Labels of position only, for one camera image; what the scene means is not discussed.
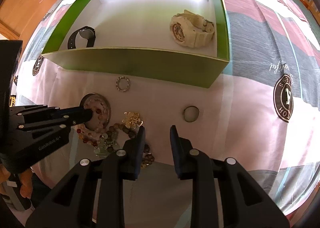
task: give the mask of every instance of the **round logo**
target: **round logo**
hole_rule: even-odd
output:
[[[40,71],[40,67],[43,63],[43,60],[44,60],[44,57],[43,56],[39,56],[38,59],[36,60],[35,62],[35,65],[33,66],[33,69],[32,69],[32,75],[35,76],[39,73]]]
[[[289,122],[293,111],[293,97],[291,93],[291,78],[284,74],[273,90],[273,104],[280,119]]]
[[[180,42],[184,41],[183,31],[182,31],[181,25],[179,23],[173,25],[173,33],[174,33],[175,38],[178,41],[180,41]]]

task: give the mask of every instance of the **ring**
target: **ring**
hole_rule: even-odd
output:
[[[127,80],[127,88],[125,88],[125,89],[121,89],[120,88],[119,83],[120,83],[121,79],[126,79]],[[125,76],[120,76],[118,78],[118,80],[116,81],[116,87],[117,87],[118,91],[121,91],[121,92],[128,91],[130,89],[130,80]]]
[[[182,115],[186,122],[194,122],[199,117],[199,109],[196,106],[188,106],[183,110]]]

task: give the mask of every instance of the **black circular logo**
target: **black circular logo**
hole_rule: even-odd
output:
[[[43,60],[44,60],[44,57],[43,56],[39,56],[38,59],[36,60],[36,63],[35,65],[33,66],[33,69],[32,69],[32,75],[35,76],[39,73],[40,71],[40,67],[43,63]]]
[[[273,90],[273,103],[280,119],[289,122],[293,111],[293,96],[291,93],[291,78],[284,74]]]

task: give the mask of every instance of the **watch face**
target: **watch face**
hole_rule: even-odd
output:
[[[173,25],[173,34],[178,41],[184,41],[183,31],[179,23]]]
[[[85,28],[79,32],[80,36],[84,39],[90,39],[94,37],[94,32],[91,29]]]

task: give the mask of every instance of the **black watch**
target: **black watch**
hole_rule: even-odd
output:
[[[74,31],[68,40],[68,49],[75,49],[76,48],[76,36],[80,33],[80,36],[82,38],[85,38],[88,40],[87,47],[93,47],[94,41],[96,40],[96,32],[94,28],[89,26],[84,26],[81,29],[78,29]]]

